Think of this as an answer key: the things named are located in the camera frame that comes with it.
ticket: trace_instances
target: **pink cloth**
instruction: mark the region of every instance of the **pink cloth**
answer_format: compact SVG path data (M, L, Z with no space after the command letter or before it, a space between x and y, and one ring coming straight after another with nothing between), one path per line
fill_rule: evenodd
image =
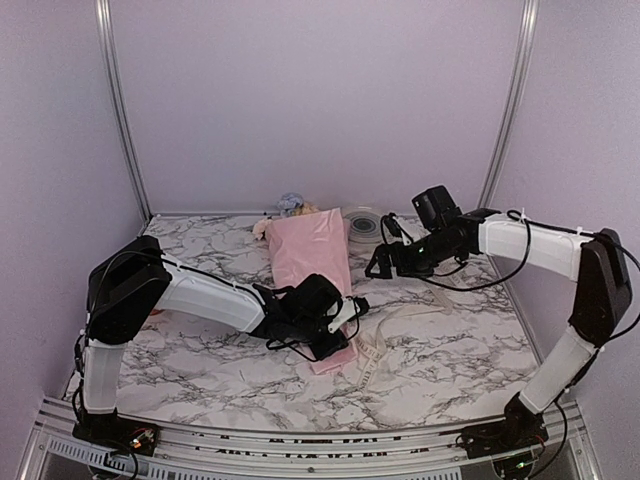
M271 271L276 288L297 287L312 273L324 275L340 291L351 295L349 226L340 209L275 220L266 229ZM305 348L307 355L312 355ZM321 362L311 363L315 374L341 367L358 357L354 342Z

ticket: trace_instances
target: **roll of tape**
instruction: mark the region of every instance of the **roll of tape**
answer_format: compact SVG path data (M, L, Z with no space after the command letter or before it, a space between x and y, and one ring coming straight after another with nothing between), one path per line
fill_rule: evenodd
M372 207L347 207L342 209L342 218L351 222L349 241L363 245L382 242L380 219L383 212Z

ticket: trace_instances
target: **marble table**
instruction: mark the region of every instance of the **marble table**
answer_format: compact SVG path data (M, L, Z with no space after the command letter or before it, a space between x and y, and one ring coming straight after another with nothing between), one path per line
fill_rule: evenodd
M251 228L260 217L155 217L146 233L186 264L237 282L271 285L265 241ZM414 279L364 277L367 252L351 252L354 295L371 311L361 331L374 332L390 312L442 300ZM475 258L457 274L468 285L495 278ZM446 292L452 310L389 318L387 352L371 381L358 383L367 359L315 375L290 351L176 312L150 317L124 354L118 409L155 420L268 431L401 429L471 420L502 412L536 361L505 290ZM77 385L72 378L67 398Z

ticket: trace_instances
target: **white wall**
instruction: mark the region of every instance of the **white wall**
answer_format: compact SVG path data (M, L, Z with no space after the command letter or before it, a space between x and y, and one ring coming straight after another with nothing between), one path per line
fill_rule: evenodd
M611 227L640 255L640 3L543 1L524 100L494 206L534 219ZM636 296L640 277L633 272ZM526 269L517 295L544 354L574 287ZM638 302L624 323L637 315ZM607 346L577 396L603 478L638 478L640 329Z
M87 276L141 227L93 2L0 4L0 478L59 395Z
M157 212L410 199L475 207L522 1L112 2L124 93Z

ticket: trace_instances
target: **marble tabletop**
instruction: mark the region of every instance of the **marble tabletop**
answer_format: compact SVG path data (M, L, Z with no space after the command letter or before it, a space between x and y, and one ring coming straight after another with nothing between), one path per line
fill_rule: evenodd
M269 252L252 226L260 217L155 217L146 233L186 264L227 279L270 286ZM470 420L502 412L536 369L536 361L500 286L434 296L415 279L364 276L370 253L350 252L354 295L371 311L364 335L380 331L386 353L366 387L367 358L315 375L291 351L268 351L264 340L176 312L150 317L124 354L118 409L155 420L250 430L399 429ZM495 277L472 259L457 282ZM403 307L449 311L395 315ZM67 390L75 390L72 378Z

